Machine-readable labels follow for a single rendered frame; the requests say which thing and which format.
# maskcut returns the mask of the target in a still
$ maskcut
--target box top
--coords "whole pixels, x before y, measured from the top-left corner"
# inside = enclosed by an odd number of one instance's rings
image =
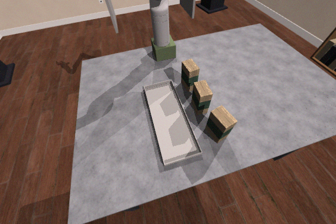
[[[182,62],[182,64],[184,64],[189,72],[200,70],[200,68],[195,64],[193,59],[185,60]]]
[[[211,113],[213,113],[213,115],[220,121],[222,125],[224,125],[225,128],[228,128],[237,123],[235,117],[232,116],[232,114],[229,113],[229,111],[222,105],[212,110]]]
[[[195,82],[194,85],[197,89],[197,92],[200,94],[201,97],[213,95],[208,83],[205,80]]]

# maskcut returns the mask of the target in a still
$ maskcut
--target tray rim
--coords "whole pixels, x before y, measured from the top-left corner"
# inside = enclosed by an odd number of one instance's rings
[[[153,89],[157,89],[157,88],[160,88],[160,87],[164,87],[164,86],[170,86],[172,91],[173,91],[173,94],[174,94],[174,97],[175,99],[178,101],[178,105],[179,105],[179,108],[181,109],[182,111],[182,114],[183,114],[183,117],[184,117],[184,120],[186,122],[186,125],[189,129],[189,132],[191,133],[191,136],[192,136],[192,140],[194,141],[195,143],[195,146],[196,146],[196,149],[197,149],[197,153],[193,154],[193,155],[190,155],[190,156],[187,156],[187,157],[184,157],[184,158],[179,158],[178,160],[174,160],[174,161],[171,161],[171,162],[168,162],[168,163],[164,163],[163,161],[163,158],[162,158],[162,154],[161,154],[161,149],[160,149],[160,145],[158,143],[158,140],[157,140],[157,135],[156,135],[156,131],[155,131],[155,124],[154,124],[154,121],[153,121],[153,118],[152,118],[152,115],[151,115],[151,109],[150,109],[150,105],[148,103],[148,99],[147,99],[147,95],[146,95],[146,91],[150,91],[150,90],[153,90]],[[190,121],[189,121],[189,118],[188,116],[186,116],[186,113],[185,113],[185,110],[182,106],[182,103],[180,101],[180,98],[178,97],[178,94],[176,92],[176,89],[174,87],[174,84],[173,84],[173,81],[172,80],[167,80],[167,81],[163,81],[163,82],[159,82],[159,83],[154,83],[152,85],[146,85],[146,86],[143,86],[143,89],[144,89],[144,94],[145,94],[145,98],[146,98],[146,103],[147,103],[147,107],[148,107],[148,112],[150,114],[150,117],[151,117],[151,121],[152,121],[152,124],[153,124],[153,127],[154,127],[154,134],[155,134],[155,140],[157,142],[157,146],[158,146],[158,150],[159,150],[159,153],[160,153],[160,157],[162,159],[162,163],[164,166],[168,166],[168,165],[171,165],[173,163],[177,163],[177,162],[180,162],[180,161],[184,161],[186,159],[189,159],[189,158],[192,158],[192,157],[195,157],[195,156],[198,156],[198,155],[202,155],[202,149],[196,139],[196,136],[195,136],[195,133],[194,131],[192,130],[191,128],[191,125],[190,125]]]

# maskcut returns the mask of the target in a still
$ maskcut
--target gray mat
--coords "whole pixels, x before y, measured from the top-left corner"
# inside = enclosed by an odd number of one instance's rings
[[[69,224],[86,223],[336,135],[336,81],[261,24],[83,61]],[[196,116],[181,62],[200,67],[213,99]],[[202,156],[164,167],[142,87],[173,80]],[[223,105],[237,124],[224,142],[203,133]]]

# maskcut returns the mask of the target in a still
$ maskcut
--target white robotic arm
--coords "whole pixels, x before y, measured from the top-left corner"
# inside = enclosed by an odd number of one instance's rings
[[[168,6],[168,0],[150,0],[154,44],[159,47],[170,42]]]

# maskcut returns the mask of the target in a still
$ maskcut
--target white tray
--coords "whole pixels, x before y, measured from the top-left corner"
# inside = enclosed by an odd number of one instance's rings
[[[144,86],[163,165],[173,164],[202,151],[171,80]]]

